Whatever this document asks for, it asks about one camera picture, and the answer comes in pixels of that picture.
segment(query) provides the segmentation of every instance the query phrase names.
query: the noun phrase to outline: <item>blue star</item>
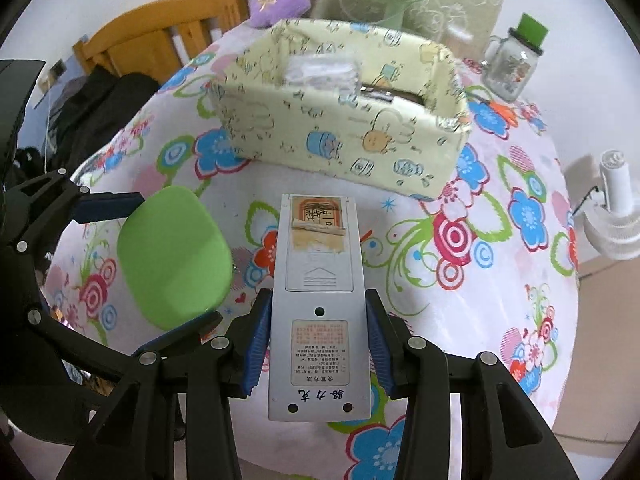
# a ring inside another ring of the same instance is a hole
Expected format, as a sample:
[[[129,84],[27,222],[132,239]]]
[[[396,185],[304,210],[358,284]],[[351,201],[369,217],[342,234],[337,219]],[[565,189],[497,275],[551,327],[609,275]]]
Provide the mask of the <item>blue star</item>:
[[[396,206],[396,199],[392,199],[391,197],[387,198],[385,202],[381,202],[382,206],[380,209],[386,209],[386,212],[392,212],[394,207]]]

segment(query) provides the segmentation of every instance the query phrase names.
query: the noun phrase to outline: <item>black cord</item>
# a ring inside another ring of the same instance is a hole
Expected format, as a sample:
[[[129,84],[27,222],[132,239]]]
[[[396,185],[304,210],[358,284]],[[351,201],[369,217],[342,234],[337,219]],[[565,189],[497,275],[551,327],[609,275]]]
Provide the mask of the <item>black cord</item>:
[[[571,212],[571,216],[575,216],[575,214],[580,210],[580,208],[584,205],[584,203],[587,202],[587,199],[589,198],[591,191],[599,191],[599,190],[600,188],[598,188],[598,186],[593,186],[590,190],[588,190],[587,194],[583,197],[583,199],[580,201],[578,206]]]

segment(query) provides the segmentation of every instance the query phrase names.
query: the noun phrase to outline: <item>jar handle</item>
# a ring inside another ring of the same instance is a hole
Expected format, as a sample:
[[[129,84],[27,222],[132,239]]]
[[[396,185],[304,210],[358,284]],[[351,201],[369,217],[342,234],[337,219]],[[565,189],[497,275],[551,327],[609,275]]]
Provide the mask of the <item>jar handle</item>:
[[[491,36],[489,37],[489,41],[486,44],[486,48],[484,50],[484,59],[480,61],[480,64],[487,68],[491,65],[491,61],[493,60],[495,53],[498,52],[500,45],[504,41],[504,38],[500,36]],[[492,47],[492,43],[496,42],[497,46],[495,48]]]

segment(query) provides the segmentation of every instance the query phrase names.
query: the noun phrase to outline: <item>tablecloth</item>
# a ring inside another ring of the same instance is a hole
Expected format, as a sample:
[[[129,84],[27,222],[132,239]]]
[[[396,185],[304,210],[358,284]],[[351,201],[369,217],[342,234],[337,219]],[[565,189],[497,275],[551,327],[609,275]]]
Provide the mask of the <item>tablecloth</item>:
[[[480,82],[481,67],[460,62],[463,84],[479,97],[470,98],[473,131],[432,202],[243,160],[228,143],[207,87],[259,34],[241,25],[212,44],[74,180],[93,192],[144,196],[179,184],[200,197],[238,268],[218,308],[224,321],[216,335],[273,283],[283,193],[355,197],[367,288],[376,288],[390,312],[444,351],[494,352],[553,424],[574,346],[577,259],[564,178],[536,105],[494,100]],[[45,292],[73,329],[132,352],[161,331],[146,322],[127,289],[115,250],[122,223],[73,222],[54,254]],[[370,420],[295,424],[268,420],[268,373],[267,354],[251,397],[231,400],[242,459],[302,478],[393,478],[406,403],[389,400],[375,374]],[[460,442],[460,403],[452,396],[452,479],[460,477]]]

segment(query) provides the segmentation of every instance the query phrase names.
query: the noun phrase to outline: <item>white fan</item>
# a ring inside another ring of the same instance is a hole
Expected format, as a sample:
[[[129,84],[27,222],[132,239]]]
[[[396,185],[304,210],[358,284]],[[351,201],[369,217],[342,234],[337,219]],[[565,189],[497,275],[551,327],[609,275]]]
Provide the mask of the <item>white fan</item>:
[[[612,260],[640,256],[640,201],[623,153],[604,152],[600,175],[604,191],[592,189],[574,214],[584,213],[587,240],[603,256]]]

